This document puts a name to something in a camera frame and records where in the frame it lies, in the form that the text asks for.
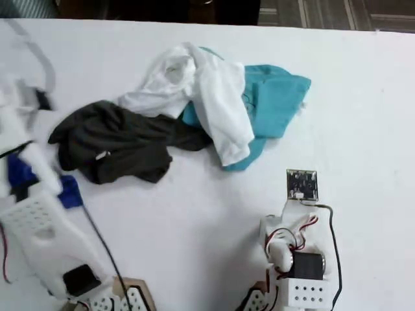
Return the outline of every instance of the teal shirt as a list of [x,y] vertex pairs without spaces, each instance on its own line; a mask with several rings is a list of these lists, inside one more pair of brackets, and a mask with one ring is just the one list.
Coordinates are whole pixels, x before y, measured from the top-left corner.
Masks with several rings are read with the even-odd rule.
[[[268,138],[283,137],[310,85],[308,78],[292,75],[280,67],[245,66],[245,90],[242,99],[255,139],[249,144],[250,155],[238,163],[224,167],[224,170],[245,170],[261,155]],[[201,127],[192,102],[184,109],[183,121],[188,125]]]

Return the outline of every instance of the white tablecloth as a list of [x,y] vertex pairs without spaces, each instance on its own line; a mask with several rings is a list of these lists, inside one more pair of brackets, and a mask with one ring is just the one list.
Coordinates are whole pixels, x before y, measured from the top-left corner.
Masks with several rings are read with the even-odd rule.
[[[234,310],[265,278],[260,217],[286,200],[286,168],[318,171],[320,201],[335,210],[343,268],[337,310],[410,310],[415,249],[415,36],[286,28],[123,21],[26,20],[56,70],[57,111],[40,115],[46,140],[70,111],[133,89],[155,57],[183,41],[245,64],[269,63],[312,80],[307,108],[245,172],[224,172],[213,150],[171,148],[156,185],[132,177],[93,185],[86,205],[123,275],[146,280],[161,311]],[[42,68],[4,23],[0,62],[32,85]],[[106,254],[80,210],[69,216]],[[57,310],[10,236],[2,310]]]

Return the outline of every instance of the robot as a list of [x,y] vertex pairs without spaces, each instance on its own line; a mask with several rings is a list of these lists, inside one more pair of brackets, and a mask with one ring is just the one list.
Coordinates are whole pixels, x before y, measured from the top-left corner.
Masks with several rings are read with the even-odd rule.
[[287,197],[281,216],[261,220],[266,284],[252,288],[240,310],[333,310],[341,293],[333,210],[316,204],[317,173],[287,170]]
[[[128,290],[117,271],[123,291],[113,293],[114,279],[100,263],[85,234],[68,219],[57,196],[62,184],[30,137],[25,117],[38,109],[36,91],[11,75],[0,75],[0,222],[19,241],[26,260],[48,292],[57,299],[83,303],[91,310],[154,310],[143,291],[145,284]],[[18,153],[37,175],[37,182],[10,195],[6,157]]]

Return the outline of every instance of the floor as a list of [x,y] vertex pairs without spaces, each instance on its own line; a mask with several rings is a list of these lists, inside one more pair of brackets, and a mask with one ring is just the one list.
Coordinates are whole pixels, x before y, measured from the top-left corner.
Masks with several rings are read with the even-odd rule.
[[258,25],[415,33],[415,0],[261,0]]

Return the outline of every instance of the black wire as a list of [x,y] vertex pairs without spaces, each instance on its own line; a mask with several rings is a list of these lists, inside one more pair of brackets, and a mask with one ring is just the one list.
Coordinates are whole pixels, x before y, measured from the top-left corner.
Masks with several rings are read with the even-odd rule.
[[125,287],[124,280],[123,280],[123,278],[121,277],[121,274],[119,273],[118,267],[117,267],[117,265],[116,265],[116,263],[115,263],[114,258],[112,257],[111,251],[110,251],[110,249],[109,249],[108,245],[106,245],[106,243],[105,243],[105,241],[104,241],[104,238],[103,238],[103,237],[102,237],[102,235],[99,233],[98,227],[97,227],[97,225],[95,225],[95,222],[92,220],[92,217],[91,217],[90,213],[88,212],[88,210],[86,209],[85,204],[82,204],[81,206],[82,206],[82,210],[84,211],[84,213],[85,213],[85,215],[86,215],[86,218],[89,220],[90,224],[92,225],[92,228],[94,229],[94,231],[96,232],[97,236],[98,236],[98,237],[99,237],[99,239],[101,240],[101,243],[103,244],[103,246],[104,246],[104,248],[105,248],[105,250],[106,250],[106,252],[107,252],[107,254],[108,254],[109,258],[111,259],[111,263],[112,263],[112,265],[114,266],[114,269],[115,269],[115,272],[117,273],[117,276],[118,276],[119,282],[121,283],[121,287],[123,288],[123,292],[124,292],[124,295],[125,295],[125,299],[127,300],[127,303],[128,303],[128,309],[129,309],[130,311],[132,311],[132,307],[131,307],[131,304],[130,304],[130,299],[128,298],[127,289],[126,289],[126,287]]
[[330,212],[329,226],[330,226],[331,236],[333,237],[333,244],[334,244],[334,247],[335,247],[336,260],[337,260],[337,270],[338,270],[338,290],[337,290],[337,293],[336,293],[335,297],[333,298],[333,307],[331,309],[331,311],[333,311],[334,308],[335,308],[337,299],[340,296],[340,293],[342,292],[342,289],[343,289],[342,268],[340,266],[340,258],[339,258],[339,255],[338,255],[335,231],[333,229],[333,209],[330,206],[324,205],[324,204],[306,204],[306,203],[303,203],[301,201],[300,201],[300,203],[303,204],[303,205],[306,205],[306,206],[314,206],[314,207],[318,207],[318,208],[321,208],[321,209],[328,209],[329,212]]
[[18,36],[26,37],[25,44],[27,49],[38,59],[45,71],[45,91],[52,93],[56,86],[56,73],[51,61],[46,57],[39,45],[29,40],[30,34],[15,19],[6,18],[3,21],[8,24]]

